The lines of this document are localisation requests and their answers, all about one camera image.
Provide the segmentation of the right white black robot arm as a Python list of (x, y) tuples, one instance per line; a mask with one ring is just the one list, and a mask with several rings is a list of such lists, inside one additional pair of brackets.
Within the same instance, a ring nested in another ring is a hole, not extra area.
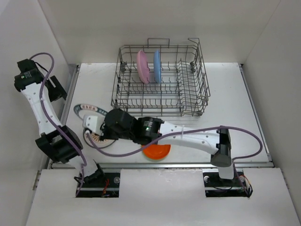
[(231, 158), (231, 140), (226, 128), (197, 130), (177, 126), (159, 118), (135, 118), (121, 109), (109, 111), (100, 126), (101, 139), (125, 139), (145, 146), (177, 145), (211, 155), (210, 163), (218, 169), (218, 180), (229, 185), (235, 180)]

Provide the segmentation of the small orange plate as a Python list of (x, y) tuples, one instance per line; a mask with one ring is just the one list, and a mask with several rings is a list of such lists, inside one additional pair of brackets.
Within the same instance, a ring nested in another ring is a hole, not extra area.
[(171, 150), (171, 145), (153, 144), (142, 150), (143, 154), (152, 160), (161, 160), (167, 157)]

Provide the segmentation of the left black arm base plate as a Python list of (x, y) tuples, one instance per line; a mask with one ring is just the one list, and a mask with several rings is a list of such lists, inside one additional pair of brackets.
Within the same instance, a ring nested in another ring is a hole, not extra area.
[(120, 172), (105, 172), (105, 177), (93, 182), (84, 183), (80, 187), (80, 177), (75, 177), (78, 198), (118, 198), (120, 185)]

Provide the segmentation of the white plate teal lettered rim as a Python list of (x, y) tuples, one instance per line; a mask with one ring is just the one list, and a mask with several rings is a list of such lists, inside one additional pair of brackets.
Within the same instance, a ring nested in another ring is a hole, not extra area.
[(106, 114), (108, 113), (106, 110), (95, 106), (95, 105), (90, 105), (90, 104), (77, 104), (73, 107), (73, 112), (76, 114), (76, 116), (78, 118), (80, 118), (81, 120), (83, 120), (83, 117), (80, 116), (80, 112), (81, 111), (88, 111), (88, 112), (94, 112), (97, 114), (100, 114), (102, 116), (106, 116)]

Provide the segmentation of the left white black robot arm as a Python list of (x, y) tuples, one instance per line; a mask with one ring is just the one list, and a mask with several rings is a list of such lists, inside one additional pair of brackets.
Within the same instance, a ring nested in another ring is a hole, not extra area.
[(39, 127), (38, 148), (53, 162), (67, 163), (80, 171), (79, 183), (96, 187), (105, 182), (105, 174), (96, 162), (83, 155), (78, 136), (58, 119), (52, 102), (66, 99), (67, 93), (55, 76), (45, 78), (36, 63), (24, 59), (17, 63), (20, 74), (14, 86), (28, 100)]

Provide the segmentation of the white plate orange sunburst pattern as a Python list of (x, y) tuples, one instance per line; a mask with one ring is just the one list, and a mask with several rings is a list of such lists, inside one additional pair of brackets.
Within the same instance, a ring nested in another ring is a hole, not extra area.
[(108, 140), (108, 139), (101, 140), (100, 136), (98, 134), (90, 131), (87, 128), (84, 128), (83, 133), (82, 133), (83, 139), (84, 139), (85, 143), (91, 148), (94, 148), (94, 146), (92, 145), (89, 138), (87, 137), (87, 131), (90, 133), (91, 139), (93, 140), (94, 144), (101, 149), (110, 147), (111, 145), (113, 145), (116, 142), (116, 140)]

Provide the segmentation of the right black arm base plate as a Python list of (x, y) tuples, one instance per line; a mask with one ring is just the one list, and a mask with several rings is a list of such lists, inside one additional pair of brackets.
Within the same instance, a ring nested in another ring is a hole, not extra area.
[(204, 172), (203, 181), (207, 198), (250, 198), (253, 194), (253, 187), (243, 172), (239, 172), (238, 176), (234, 175), (232, 180), (221, 179), (218, 172)]

